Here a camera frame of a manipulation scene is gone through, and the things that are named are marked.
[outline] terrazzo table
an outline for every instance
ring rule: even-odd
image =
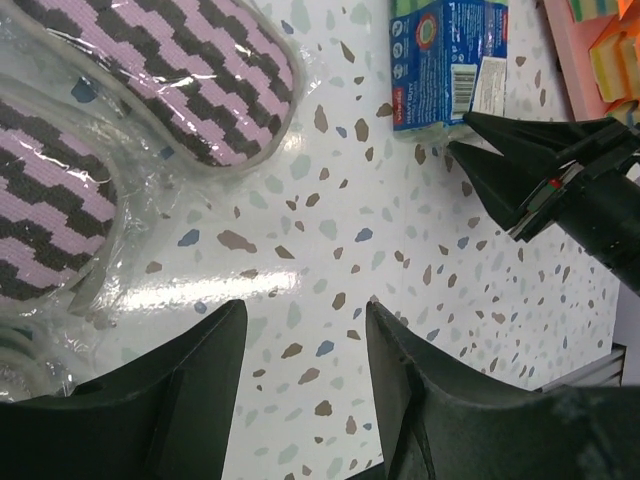
[[[245,298],[225,478],[343,479],[381,461],[363,313],[374,295],[421,337],[528,389],[609,353],[614,278],[556,227],[514,243],[456,164],[391,136],[387,2],[258,4],[314,52],[323,82],[242,188],[161,226],[103,368]],[[565,118],[548,38],[540,2],[512,0],[507,115]]]

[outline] product label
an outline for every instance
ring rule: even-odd
[[[394,3],[396,16],[390,23],[394,129],[438,122],[456,125],[471,109],[502,115],[506,0],[418,0],[409,13],[410,8],[400,8],[404,0]]]

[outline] white speckled tabletop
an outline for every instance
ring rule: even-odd
[[[540,2],[510,3],[507,114],[565,118]],[[363,313],[374,295],[421,337],[528,389],[609,353],[618,283],[604,268],[556,227],[514,243],[456,164],[392,137],[387,2],[258,4],[326,78],[241,188],[160,225],[103,368],[244,298],[225,478],[344,479],[381,461]]]

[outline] pink tray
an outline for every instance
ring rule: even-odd
[[[602,118],[608,104],[600,97],[591,68],[589,48],[611,22],[611,17],[576,23],[567,0],[543,1],[575,119]]]

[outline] white label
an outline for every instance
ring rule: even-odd
[[[469,112],[477,73],[477,65],[451,65],[451,120],[461,120]]]
[[[507,80],[507,59],[484,57],[478,75],[473,111],[489,115],[504,115],[504,97]]]

